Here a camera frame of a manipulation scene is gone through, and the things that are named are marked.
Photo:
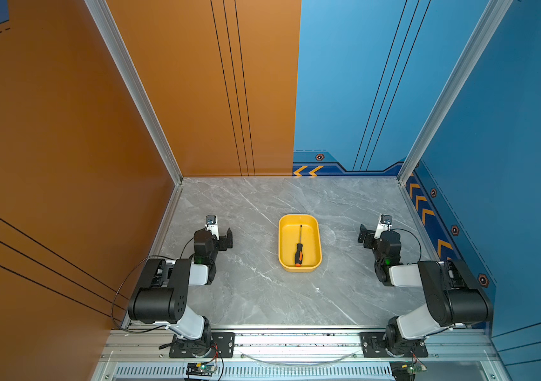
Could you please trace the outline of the black orange handled screwdriver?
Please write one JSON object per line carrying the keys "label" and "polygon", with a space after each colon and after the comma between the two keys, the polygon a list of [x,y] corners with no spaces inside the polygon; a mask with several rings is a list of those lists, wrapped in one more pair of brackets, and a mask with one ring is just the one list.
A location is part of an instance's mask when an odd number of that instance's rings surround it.
{"label": "black orange handled screwdriver", "polygon": [[296,252],[294,254],[294,265],[296,267],[301,267],[303,264],[303,244],[302,244],[302,233],[303,233],[303,225],[300,225],[299,227],[299,236],[298,236],[298,242],[296,246]]}

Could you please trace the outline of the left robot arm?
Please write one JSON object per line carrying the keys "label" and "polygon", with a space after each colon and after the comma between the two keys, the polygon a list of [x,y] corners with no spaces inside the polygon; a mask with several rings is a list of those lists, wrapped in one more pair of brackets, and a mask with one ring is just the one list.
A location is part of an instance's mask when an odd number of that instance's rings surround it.
{"label": "left robot arm", "polygon": [[232,247],[231,230],[217,236],[205,228],[193,235],[191,257],[175,261],[149,259],[129,301],[128,317],[173,332],[170,347],[178,352],[195,357],[207,355],[213,347],[211,324],[188,306],[189,289],[212,284],[218,253]]}

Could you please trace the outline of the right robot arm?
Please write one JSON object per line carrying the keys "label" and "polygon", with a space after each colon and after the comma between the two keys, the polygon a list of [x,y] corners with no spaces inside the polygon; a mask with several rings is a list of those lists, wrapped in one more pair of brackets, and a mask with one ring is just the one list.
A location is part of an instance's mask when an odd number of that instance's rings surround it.
{"label": "right robot arm", "polygon": [[358,242],[375,257],[375,275],[386,287],[416,287],[424,304],[393,317],[382,338],[368,342],[391,357],[419,356],[425,340],[457,325],[489,322],[494,309],[489,297],[462,260],[419,260],[404,264],[401,235],[383,222],[376,230],[360,226]]}

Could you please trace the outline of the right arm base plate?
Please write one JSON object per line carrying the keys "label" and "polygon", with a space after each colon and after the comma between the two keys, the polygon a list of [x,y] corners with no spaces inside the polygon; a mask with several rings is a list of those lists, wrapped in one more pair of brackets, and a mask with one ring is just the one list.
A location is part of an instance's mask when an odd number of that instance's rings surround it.
{"label": "right arm base plate", "polygon": [[365,358],[429,356],[423,340],[406,340],[399,334],[395,338],[389,338],[386,333],[362,332],[359,339]]}

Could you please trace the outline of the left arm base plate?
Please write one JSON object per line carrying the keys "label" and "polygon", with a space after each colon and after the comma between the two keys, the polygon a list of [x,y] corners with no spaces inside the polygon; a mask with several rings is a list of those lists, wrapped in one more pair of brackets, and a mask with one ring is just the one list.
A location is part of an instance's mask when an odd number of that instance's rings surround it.
{"label": "left arm base plate", "polygon": [[204,333],[200,339],[186,340],[175,338],[171,342],[169,357],[172,359],[208,358],[218,355],[223,359],[233,357],[235,349],[235,333]]}

